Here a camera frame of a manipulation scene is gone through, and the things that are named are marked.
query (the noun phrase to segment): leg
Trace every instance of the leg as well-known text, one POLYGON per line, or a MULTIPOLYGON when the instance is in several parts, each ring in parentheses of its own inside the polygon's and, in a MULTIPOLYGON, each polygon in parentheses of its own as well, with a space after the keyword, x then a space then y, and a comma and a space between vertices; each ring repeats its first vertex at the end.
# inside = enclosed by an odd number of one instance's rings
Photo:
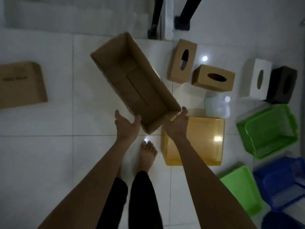
POLYGON ((129 229, 163 228, 158 202, 148 171, 157 151, 151 142, 141 144, 138 173, 132 183, 129 201, 129 229))
POLYGON ((103 212, 97 223, 97 229, 115 229, 119 227, 123 208, 126 203, 126 197, 128 194, 128 187, 126 183, 121 179, 120 173, 121 168, 119 169, 118 174, 113 182, 103 212))

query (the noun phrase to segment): yellow plastic box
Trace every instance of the yellow plastic box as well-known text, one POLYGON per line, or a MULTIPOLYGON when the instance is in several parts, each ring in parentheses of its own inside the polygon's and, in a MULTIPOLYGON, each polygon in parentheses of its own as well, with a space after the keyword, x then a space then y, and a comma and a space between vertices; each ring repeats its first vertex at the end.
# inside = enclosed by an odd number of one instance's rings
MULTIPOLYGON (((224 119, 189 117, 186 137, 206 165, 222 162, 224 119)), ((178 149, 163 127, 162 154, 166 165, 182 165, 178 149)))

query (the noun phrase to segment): translucent white container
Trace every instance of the translucent white container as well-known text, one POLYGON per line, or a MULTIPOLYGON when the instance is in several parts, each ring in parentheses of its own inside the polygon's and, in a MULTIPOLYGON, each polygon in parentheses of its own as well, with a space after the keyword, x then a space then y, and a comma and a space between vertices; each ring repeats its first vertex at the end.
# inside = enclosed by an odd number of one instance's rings
POLYGON ((207 117, 218 117, 226 119, 230 117, 230 102, 231 98, 220 94, 215 97, 207 98, 204 100, 207 117))

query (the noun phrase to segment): black leggings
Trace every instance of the black leggings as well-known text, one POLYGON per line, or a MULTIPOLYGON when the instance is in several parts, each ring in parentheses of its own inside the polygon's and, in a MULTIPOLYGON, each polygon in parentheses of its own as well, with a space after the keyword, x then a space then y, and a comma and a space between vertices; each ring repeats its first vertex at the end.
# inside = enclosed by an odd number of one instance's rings
MULTIPOLYGON (((127 194, 128 187, 126 183, 116 178, 99 218, 97 229, 119 227, 127 194)), ((145 171, 137 173, 132 183, 128 226, 129 229, 163 228, 155 191, 145 171)))

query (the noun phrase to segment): black metal leg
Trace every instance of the black metal leg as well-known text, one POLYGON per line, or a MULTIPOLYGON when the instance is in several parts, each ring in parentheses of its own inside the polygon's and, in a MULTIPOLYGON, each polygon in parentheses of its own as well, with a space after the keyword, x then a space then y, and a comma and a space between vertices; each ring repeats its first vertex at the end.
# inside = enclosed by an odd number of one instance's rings
POLYGON ((160 19, 162 5, 163 0, 155 0, 155 7, 152 15, 152 26, 147 32, 147 36, 149 39, 158 39, 157 27, 160 19))
POLYGON ((199 6, 201 0, 187 0, 180 16, 175 16, 174 27, 176 30, 190 30, 190 20, 199 6))

